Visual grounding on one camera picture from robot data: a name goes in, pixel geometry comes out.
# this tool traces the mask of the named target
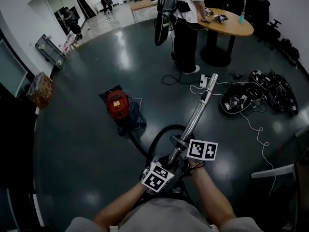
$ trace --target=bottle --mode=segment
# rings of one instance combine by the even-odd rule
[[[244,20],[245,20],[245,12],[241,12],[241,16],[239,17],[239,21],[238,22],[240,24],[243,24]]]

